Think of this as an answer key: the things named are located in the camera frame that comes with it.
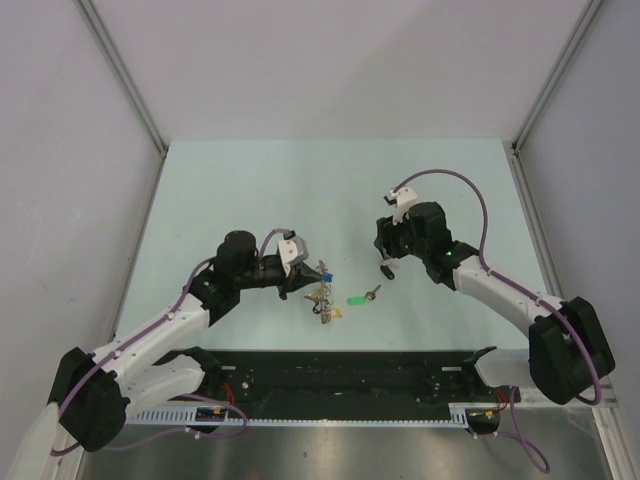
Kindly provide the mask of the silver disc keyring organiser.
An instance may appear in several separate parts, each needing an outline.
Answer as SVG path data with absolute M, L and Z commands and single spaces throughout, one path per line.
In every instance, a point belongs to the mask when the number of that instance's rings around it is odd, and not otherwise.
M 323 260 L 318 261 L 315 271 L 319 273 L 323 273 L 325 271 L 330 272 L 328 265 Z M 306 300 L 313 303 L 312 313 L 320 319 L 322 325 L 328 325 L 334 320 L 330 317 L 332 309 L 340 309 L 335 305 L 332 286 L 333 281 L 331 283 L 325 283 L 322 281 L 311 294 L 307 294 L 305 296 Z

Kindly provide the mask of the silver key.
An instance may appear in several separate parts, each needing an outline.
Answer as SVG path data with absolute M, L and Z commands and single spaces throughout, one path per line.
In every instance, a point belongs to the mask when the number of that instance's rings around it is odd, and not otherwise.
M 368 302 L 374 301 L 376 299 L 377 295 L 378 295 L 378 292 L 379 292 L 380 288 L 381 288 L 381 284 L 377 285 L 372 290 L 366 292 L 365 295 L 364 295 L 366 300 Z

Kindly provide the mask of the green key tag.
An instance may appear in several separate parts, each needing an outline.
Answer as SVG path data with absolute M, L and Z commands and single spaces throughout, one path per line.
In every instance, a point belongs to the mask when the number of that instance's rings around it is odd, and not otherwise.
M 347 304 L 350 306 L 360 306 L 365 305 L 367 301 L 368 299 L 365 296 L 350 297 L 347 299 Z

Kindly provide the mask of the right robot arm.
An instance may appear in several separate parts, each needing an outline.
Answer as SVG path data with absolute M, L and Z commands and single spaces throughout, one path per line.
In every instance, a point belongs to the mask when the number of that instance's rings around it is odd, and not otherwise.
M 489 347 L 477 352 L 473 369 L 461 376 L 469 399 L 484 401 L 497 387 L 516 386 L 536 388 L 564 405 L 596 388 L 615 369 L 590 302 L 536 293 L 485 267 L 478 249 L 453 238 L 438 203 L 417 203 L 401 219 L 378 219 L 374 246 L 385 260 L 419 259 L 434 283 L 479 301 L 526 337 L 525 349 Z

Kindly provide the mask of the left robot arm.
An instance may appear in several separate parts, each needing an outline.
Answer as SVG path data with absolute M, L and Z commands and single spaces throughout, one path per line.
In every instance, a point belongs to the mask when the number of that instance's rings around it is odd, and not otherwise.
M 60 360 L 49 395 L 58 422 L 87 452 L 106 447 L 138 413 L 175 397 L 207 400 L 221 387 L 220 365 L 200 348 L 163 363 L 183 341 L 221 320 L 244 290 L 274 287 L 280 299 L 322 275 L 307 265 L 305 241 L 286 231 L 271 255 L 244 230 L 228 233 L 216 254 L 194 267 L 173 304 L 130 334 Z

